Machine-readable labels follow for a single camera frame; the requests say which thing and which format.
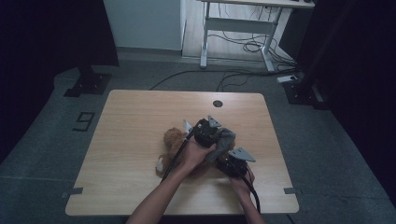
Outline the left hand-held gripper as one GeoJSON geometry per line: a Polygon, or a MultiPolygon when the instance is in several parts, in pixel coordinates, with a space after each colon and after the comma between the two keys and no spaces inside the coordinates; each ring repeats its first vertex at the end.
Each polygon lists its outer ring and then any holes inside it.
{"type": "Polygon", "coordinates": [[[195,125],[194,138],[202,147],[211,147],[219,140],[219,128],[221,124],[212,116],[200,119],[195,125]]]}

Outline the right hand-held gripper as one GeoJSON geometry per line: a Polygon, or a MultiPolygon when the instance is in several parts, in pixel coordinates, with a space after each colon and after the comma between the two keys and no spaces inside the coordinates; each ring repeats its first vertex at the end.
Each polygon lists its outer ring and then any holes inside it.
{"type": "Polygon", "coordinates": [[[256,160],[244,148],[238,147],[218,156],[217,168],[229,177],[240,177],[247,173],[248,161],[256,160]]]}

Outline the person's right hand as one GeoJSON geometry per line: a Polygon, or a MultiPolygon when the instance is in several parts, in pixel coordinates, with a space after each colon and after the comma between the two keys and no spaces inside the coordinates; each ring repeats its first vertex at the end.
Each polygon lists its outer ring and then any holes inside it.
{"type": "MultiPolygon", "coordinates": [[[[250,185],[253,185],[255,176],[251,171],[245,175],[245,179],[250,185]]],[[[230,177],[231,186],[237,195],[249,194],[251,192],[249,186],[242,178],[230,177]]]]}

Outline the person's left hand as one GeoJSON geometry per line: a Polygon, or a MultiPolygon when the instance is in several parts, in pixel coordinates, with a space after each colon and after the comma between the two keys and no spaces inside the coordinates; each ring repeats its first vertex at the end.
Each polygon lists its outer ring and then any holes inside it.
{"type": "Polygon", "coordinates": [[[181,163],[182,169],[189,174],[204,161],[207,154],[214,151],[215,149],[215,144],[213,144],[211,147],[202,147],[196,142],[195,138],[192,137],[184,147],[183,159],[181,163]]]}

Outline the black stand base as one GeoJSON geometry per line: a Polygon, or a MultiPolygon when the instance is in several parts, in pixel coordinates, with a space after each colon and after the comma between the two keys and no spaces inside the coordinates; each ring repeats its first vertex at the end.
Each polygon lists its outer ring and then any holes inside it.
{"type": "Polygon", "coordinates": [[[282,86],[291,105],[310,105],[316,110],[329,110],[316,84],[285,82],[282,86]]]}
{"type": "Polygon", "coordinates": [[[78,67],[80,76],[75,85],[64,93],[64,97],[79,97],[81,94],[102,95],[112,75],[95,73],[90,65],[78,67]]]}

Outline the dark curtain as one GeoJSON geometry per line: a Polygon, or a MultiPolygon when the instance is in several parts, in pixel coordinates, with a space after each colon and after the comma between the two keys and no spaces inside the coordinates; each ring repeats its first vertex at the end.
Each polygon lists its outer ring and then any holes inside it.
{"type": "Polygon", "coordinates": [[[58,74],[118,64],[104,0],[0,0],[0,162],[50,98],[58,74]]]}
{"type": "Polygon", "coordinates": [[[396,0],[316,0],[298,62],[396,203],[396,0]]]}

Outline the white desk frame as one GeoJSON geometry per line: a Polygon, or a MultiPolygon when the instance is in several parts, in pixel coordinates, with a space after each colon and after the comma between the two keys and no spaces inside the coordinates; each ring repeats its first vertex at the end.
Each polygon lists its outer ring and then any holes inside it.
{"type": "Polygon", "coordinates": [[[201,47],[200,67],[207,67],[207,39],[209,31],[225,31],[246,34],[268,35],[264,47],[261,49],[265,67],[268,72],[274,72],[275,68],[272,63],[272,57],[269,52],[272,40],[274,38],[276,27],[284,8],[307,8],[312,9],[315,4],[312,0],[199,0],[206,4],[204,16],[204,39],[201,47]],[[260,7],[277,7],[278,12],[272,21],[252,21],[225,19],[210,16],[210,6],[212,4],[232,4],[247,5],[260,7]]]}

